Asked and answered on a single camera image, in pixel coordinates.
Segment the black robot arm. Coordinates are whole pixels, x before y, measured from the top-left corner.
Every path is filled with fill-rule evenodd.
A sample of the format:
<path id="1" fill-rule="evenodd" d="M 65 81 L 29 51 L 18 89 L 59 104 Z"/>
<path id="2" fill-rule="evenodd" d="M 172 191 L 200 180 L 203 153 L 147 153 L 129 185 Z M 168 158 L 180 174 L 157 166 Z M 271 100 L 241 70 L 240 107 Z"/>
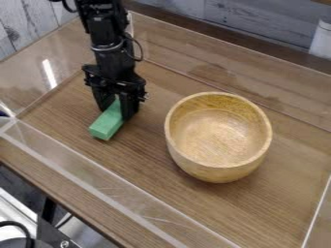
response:
<path id="1" fill-rule="evenodd" d="M 49 1 L 61 3 L 69 13 L 79 15 L 89 35 L 96 63 L 84 64 L 81 70 L 100 111 L 119 99 L 121 117 L 129 120 L 145 100 L 145 80 L 136 73 L 136 63 L 144 58 L 135 55 L 137 40 L 127 31 L 129 18 L 121 0 L 73 0 L 75 8 L 67 0 Z"/>

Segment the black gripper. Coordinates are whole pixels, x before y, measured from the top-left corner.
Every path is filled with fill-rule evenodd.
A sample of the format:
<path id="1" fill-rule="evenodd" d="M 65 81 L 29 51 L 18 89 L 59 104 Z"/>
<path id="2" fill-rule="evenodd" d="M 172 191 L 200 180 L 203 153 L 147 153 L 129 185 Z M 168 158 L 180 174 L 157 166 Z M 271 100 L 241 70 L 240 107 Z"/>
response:
<path id="1" fill-rule="evenodd" d="M 91 46 L 96 63 L 85 64 L 85 84 L 92 88 L 100 111 L 105 111 L 119 95 L 121 117 L 128 121 L 137 113 L 140 102 L 145 100 L 145 80 L 136 73 L 132 45 Z"/>

